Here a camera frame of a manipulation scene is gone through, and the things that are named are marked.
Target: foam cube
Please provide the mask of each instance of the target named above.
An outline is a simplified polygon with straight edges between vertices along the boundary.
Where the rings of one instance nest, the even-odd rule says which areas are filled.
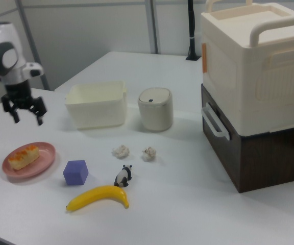
[[[88,176],[88,168],[84,160],[68,161],[63,171],[67,185],[83,185]]]

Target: banana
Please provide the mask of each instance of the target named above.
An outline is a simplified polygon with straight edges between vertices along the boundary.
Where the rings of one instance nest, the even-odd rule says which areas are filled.
[[[116,199],[122,202],[125,208],[129,207],[127,194],[124,190],[114,185],[104,185],[86,191],[76,198],[73,198],[66,206],[66,210],[76,211],[90,203],[105,198]]]

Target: toy panda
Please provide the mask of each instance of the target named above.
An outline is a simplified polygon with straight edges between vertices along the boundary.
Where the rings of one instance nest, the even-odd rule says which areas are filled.
[[[123,165],[122,170],[118,173],[118,175],[115,178],[115,186],[127,187],[129,185],[127,182],[131,180],[131,168],[132,165]]]

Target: white table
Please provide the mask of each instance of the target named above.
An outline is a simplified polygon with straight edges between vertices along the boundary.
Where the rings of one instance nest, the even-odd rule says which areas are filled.
[[[137,104],[147,88],[165,87],[173,93],[174,109],[200,113],[202,60],[184,56],[109,52],[55,89],[68,93],[73,85],[123,80],[128,103]]]
[[[169,130],[150,133],[131,104],[123,126],[78,131],[64,93],[33,89],[39,95],[48,109],[39,127],[25,111],[14,124],[0,105],[0,239],[17,245],[294,244],[294,182],[239,194],[202,132],[200,113],[175,111]],[[55,146],[53,165],[35,178],[8,179],[4,158],[35,141]],[[127,159],[111,154],[120,144],[130,148]],[[147,146],[157,150],[154,162],[141,158]],[[89,169],[86,183],[66,186],[67,161],[80,159]],[[123,164],[133,165],[125,188],[129,209],[102,200],[65,212],[76,195],[113,184]]]

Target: wooden box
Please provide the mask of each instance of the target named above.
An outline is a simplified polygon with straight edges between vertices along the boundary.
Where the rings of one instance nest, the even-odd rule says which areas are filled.
[[[294,181],[294,128],[240,136],[202,85],[202,103],[209,103],[229,132],[216,137],[203,118],[203,130],[238,192]]]

